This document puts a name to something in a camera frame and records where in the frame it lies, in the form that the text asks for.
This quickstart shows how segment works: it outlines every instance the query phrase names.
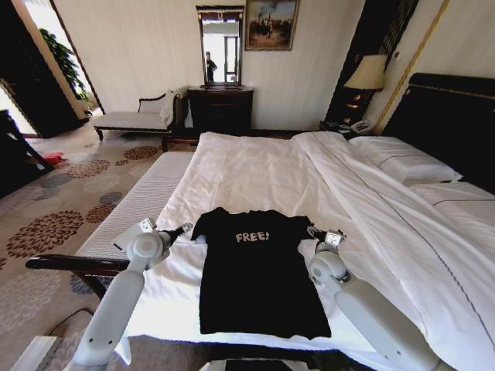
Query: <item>red object on floor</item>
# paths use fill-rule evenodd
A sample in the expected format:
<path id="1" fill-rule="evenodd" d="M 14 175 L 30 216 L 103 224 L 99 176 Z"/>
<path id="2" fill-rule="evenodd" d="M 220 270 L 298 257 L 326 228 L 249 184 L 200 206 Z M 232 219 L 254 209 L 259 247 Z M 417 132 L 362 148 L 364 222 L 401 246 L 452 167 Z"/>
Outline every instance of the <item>red object on floor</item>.
<path id="1" fill-rule="evenodd" d="M 56 165 L 59 162 L 66 161 L 65 158 L 62 158 L 63 152 L 50 152 L 50 153 L 43 153 L 42 157 L 48 162 L 50 165 Z M 30 158 L 28 160 L 28 163 L 30 164 L 37 164 L 38 161 L 35 160 L 34 158 Z"/>

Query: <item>chaise lounge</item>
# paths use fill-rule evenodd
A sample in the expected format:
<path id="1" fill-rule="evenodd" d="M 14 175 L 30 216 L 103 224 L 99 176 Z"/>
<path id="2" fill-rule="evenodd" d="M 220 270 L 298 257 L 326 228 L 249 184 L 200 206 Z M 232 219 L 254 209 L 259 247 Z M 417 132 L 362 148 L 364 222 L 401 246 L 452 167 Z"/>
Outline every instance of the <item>chaise lounge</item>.
<path id="1" fill-rule="evenodd" d="M 173 100 L 167 94 L 173 94 Z M 156 133 L 162 136 L 163 151 L 167 151 L 167 137 L 184 129 L 188 113 L 187 99 L 178 90 L 169 90 L 157 98 L 139 99 L 138 112 L 110 112 L 91 121 L 98 137 L 103 141 L 103 130 Z M 172 102 L 172 117 L 160 117 L 164 105 Z"/>

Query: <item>lampshade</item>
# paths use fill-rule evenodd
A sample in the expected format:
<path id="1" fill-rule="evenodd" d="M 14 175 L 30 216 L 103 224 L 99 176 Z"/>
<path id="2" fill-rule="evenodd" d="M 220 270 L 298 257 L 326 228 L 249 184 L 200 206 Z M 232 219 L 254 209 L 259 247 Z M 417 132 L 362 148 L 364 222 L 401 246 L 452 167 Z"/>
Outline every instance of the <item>lampshade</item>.
<path id="1" fill-rule="evenodd" d="M 384 87 L 384 69 L 387 56 L 364 56 L 345 87 L 361 90 L 379 90 Z"/>

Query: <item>green plant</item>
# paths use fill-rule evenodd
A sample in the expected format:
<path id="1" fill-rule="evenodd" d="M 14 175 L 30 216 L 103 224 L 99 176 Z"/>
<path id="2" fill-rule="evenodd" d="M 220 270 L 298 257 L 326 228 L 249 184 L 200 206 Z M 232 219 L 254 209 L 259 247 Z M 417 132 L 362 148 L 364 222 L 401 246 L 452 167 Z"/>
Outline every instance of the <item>green plant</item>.
<path id="1" fill-rule="evenodd" d="M 76 98 L 89 100 L 87 91 L 84 89 L 84 84 L 81 80 L 79 80 L 79 73 L 77 73 L 75 68 L 77 67 L 77 64 L 75 64 L 70 58 L 74 55 L 73 51 L 56 41 L 56 36 L 54 34 L 49 33 L 45 29 L 39 29 L 39 31 L 48 44 L 50 52 L 52 52 L 55 57 L 56 62 L 62 70 L 63 75 L 69 83 L 70 89 L 72 89 Z M 76 87 L 80 88 L 79 93 L 76 91 Z"/>

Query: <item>black headboard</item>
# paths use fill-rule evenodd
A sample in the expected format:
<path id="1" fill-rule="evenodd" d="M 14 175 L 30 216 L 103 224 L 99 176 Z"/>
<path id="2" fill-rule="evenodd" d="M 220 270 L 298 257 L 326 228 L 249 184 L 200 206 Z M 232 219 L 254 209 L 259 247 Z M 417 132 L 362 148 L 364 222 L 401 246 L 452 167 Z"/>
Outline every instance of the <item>black headboard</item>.
<path id="1" fill-rule="evenodd" d="M 382 135 L 495 194 L 495 79 L 415 73 Z"/>

